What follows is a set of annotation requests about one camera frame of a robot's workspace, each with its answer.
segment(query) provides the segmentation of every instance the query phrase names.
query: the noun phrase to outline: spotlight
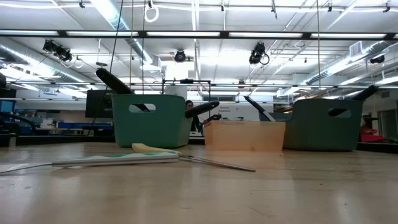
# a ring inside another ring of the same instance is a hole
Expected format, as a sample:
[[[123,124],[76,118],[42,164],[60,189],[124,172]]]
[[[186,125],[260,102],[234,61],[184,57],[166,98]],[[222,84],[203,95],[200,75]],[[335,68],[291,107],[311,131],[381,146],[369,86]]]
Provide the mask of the spotlight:
[[[176,62],[184,62],[186,57],[184,50],[177,50],[177,53],[174,55],[174,60]]]
[[[244,82],[244,80],[239,80],[239,83],[238,84],[245,84],[245,82]]]
[[[70,62],[73,59],[70,49],[65,49],[52,40],[45,40],[43,50],[49,54],[54,53],[54,56],[58,57],[63,62]]]
[[[261,62],[261,59],[263,58],[263,56],[266,56],[268,58],[267,63]],[[267,65],[269,63],[269,57],[266,54],[266,47],[264,46],[264,43],[257,43],[257,45],[254,47],[254,50],[251,52],[249,62],[251,65],[255,65],[258,63]]]
[[[383,63],[384,62],[384,55],[377,57],[377,58],[372,58],[370,60],[370,63]]]

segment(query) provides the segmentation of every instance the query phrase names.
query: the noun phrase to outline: table surface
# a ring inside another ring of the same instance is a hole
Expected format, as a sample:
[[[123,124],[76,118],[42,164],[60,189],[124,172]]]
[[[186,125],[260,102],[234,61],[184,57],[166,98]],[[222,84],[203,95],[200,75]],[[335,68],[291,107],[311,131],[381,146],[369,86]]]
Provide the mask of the table surface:
[[[398,223],[398,155],[180,149],[257,172],[179,161],[0,174],[7,223]],[[132,152],[85,142],[0,148],[0,164]]]

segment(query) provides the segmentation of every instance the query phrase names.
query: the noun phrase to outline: handle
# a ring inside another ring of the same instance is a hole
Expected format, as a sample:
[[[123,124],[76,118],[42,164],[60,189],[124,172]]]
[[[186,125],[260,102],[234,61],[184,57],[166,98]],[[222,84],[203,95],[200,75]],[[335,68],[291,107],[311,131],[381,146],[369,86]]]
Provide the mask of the handle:
[[[142,143],[132,143],[131,147],[138,153],[148,153],[148,152],[174,152],[177,153],[179,156],[182,155],[181,152],[170,150],[170,149],[161,149],[156,147],[149,147]]]
[[[105,68],[99,68],[95,72],[99,79],[107,84],[117,94],[134,94],[134,92],[126,86],[120,79],[115,77],[112,73],[108,72]],[[148,108],[143,104],[134,105],[142,111],[149,111]]]
[[[361,93],[358,93],[356,96],[352,97],[349,100],[365,101],[370,96],[375,94],[378,90],[379,90],[379,88],[377,86],[371,85],[367,89],[363,90]],[[337,109],[333,109],[333,110],[329,111],[329,115],[330,116],[338,116],[338,115],[344,113],[345,111],[346,111],[346,109],[338,109],[337,108]]]
[[[204,103],[204,104],[196,106],[190,110],[187,110],[185,112],[185,117],[192,118],[194,116],[198,116],[199,114],[202,114],[204,112],[207,112],[207,111],[210,111],[210,110],[216,108],[218,105],[220,105],[219,101],[211,101],[208,103]]]
[[[253,105],[253,107],[255,107],[261,113],[263,113],[265,111],[265,109],[262,106],[260,106],[254,100],[252,100],[252,98],[250,98],[249,96],[243,96],[243,97],[244,97],[245,100],[247,100],[251,105]]]
[[[15,115],[12,115],[12,114],[7,114],[7,113],[4,113],[4,112],[0,112],[0,116],[6,116],[6,117],[9,117],[9,118],[19,119],[21,121],[24,121],[24,122],[28,123],[30,125],[30,127],[32,128],[30,130],[30,134],[31,135],[35,135],[35,133],[36,133],[35,124],[33,122],[29,121],[28,119],[21,118],[20,116],[15,116]],[[9,125],[4,125],[4,127],[7,128],[9,131],[12,131],[11,130],[12,128],[10,128]]]

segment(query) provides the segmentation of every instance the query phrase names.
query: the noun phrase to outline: cable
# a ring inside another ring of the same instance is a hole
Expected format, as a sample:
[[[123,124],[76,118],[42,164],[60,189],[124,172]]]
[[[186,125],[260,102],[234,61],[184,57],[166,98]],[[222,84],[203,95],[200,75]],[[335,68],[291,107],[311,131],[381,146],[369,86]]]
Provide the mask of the cable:
[[[144,0],[144,11],[145,11],[144,17],[146,17],[146,12],[147,12],[146,6],[147,6],[146,0]],[[142,30],[145,30],[145,21],[142,22]],[[142,39],[142,49],[144,49],[144,39]],[[142,66],[142,94],[144,94],[144,51],[143,50],[141,53],[141,58],[142,58],[142,62],[141,62],[141,66]]]
[[[134,18],[134,8],[132,7],[131,8],[131,36],[130,36],[130,43],[132,42],[132,30],[133,30],[133,18]],[[129,82],[129,86],[130,86],[130,88],[131,88],[131,68],[132,68],[132,59],[133,59],[133,57],[132,57],[132,45],[130,44],[130,71],[129,71],[129,77],[130,77],[130,82]]]
[[[122,18],[123,2],[124,2],[124,0],[122,0],[121,6],[120,6],[119,20],[118,20],[118,28],[116,29],[116,36],[114,37],[113,51],[112,51],[112,57],[111,57],[111,65],[110,65],[110,68],[109,68],[109,72],[110,72],[110,73],[112,72],[112,65],[113,65],[114,52],[115,52],[115,50],[116,50],[116,42],[118,41],[120,20],[121,20],[121,18]],[[91,132],[91,130],[93,129],[95,119],[97,118],[98,111],[101,109],[102,102],[104,101],[104,96],[105,96],[107,90],[108,90],[108,85],[106,85],[105,91],[104,91],[104,93],[102,94],[101,102],[99,103],[99,105],[98,105],[98,107],[97,107],[97,110],[95,111],[94,119],[93,119],[93,122],[91,123],[90,129],[88,130],[87,136],[90,135],[90,132]]]
[[[317,17],[318,17],[318,73],[319,73],[319,93],[321,93],[321,39],[320,39],[320,25],[319,25],[319,5],[317,0]]]
[[[148,4],[149,4],[149,7],[144,6],[144,19],[147,22],[155,22],[157,20],[157,18],[159,18],[159,9],[157,8],[157,6],[154,5],[154,2],[152,0],[149,0]],[[155,17],[153,17],[152,19],[149,19],[147,12],[152,9],[155,10]]]
[[[267,62],[267,63],[262,63],[262,62],[260,61],[260,63],[261,63],[262,65],[268,65],[268,63],[269,63],[269,61],[270,61],[269,56],[268,56],[266,53],[265,53],[264,55],[267,56],[268,62]]]

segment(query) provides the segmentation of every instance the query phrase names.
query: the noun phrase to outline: metal rod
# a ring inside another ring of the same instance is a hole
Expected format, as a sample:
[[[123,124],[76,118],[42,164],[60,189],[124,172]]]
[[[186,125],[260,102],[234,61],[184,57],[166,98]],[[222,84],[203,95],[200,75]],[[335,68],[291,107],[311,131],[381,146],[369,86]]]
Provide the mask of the metal rod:
[[[209,80],[200,80],[194,82],[210,82]],[[7,82],[7,84],[30,84],[30,85],[105,85],[105,83],[55,83],[55,82]],[[127,85],[131,84],[132,86],[162,86],[162,83],[125,83]],[[175,86],[201,86],[196,83],[174,83]],[[299,87],[299,88],[315,88],[318,89],[319,86],[315,85],[279,85],[279,84],[234,84],[234,83],[213,83],[210,84],[213,87],[268,87],[268,88],[286,88],[286,87]],[[369,86],[351,86],[351,85],[323,85],[322,88],[359,88],[366,89]],[[383,85],[380,86],[382,89],[397,89],[398,85]]]
[[[0,171],[0,174],[6,173],[6,172],[12,172],[12,171],[17,171],[17,170],[23,170],[23,169],[30,169],[30,168],[35,168],[35,167],[40,167],[40,166],[51,166],[52,164],[40,164],[40,165],[34,165],[34,166],[27,166],[27,167],[21,167],[21,168],[16,168],[16,169],[8,169],[5,171]]]
[[[224,162],[218,162],[218,161],[211,161],[209,159],[202,159],[202,158],[198,158],[195,156],[180,156],[186,159],[191,159],[194,161],[200,161],[200,162],[206,162],[207,164],[211,164],[214,166],[220,166],[220,167],[227,167],[227,168],[231,168],[231,169],[237,169],[237,170],[245,170],[245,171],[250,171],[250,172],[255,172],[255,169],[252,168],[248,168],[248,167],[243,167],[243,166],[237,166],[237,165],[232,165],[232,164],[227,164]]]

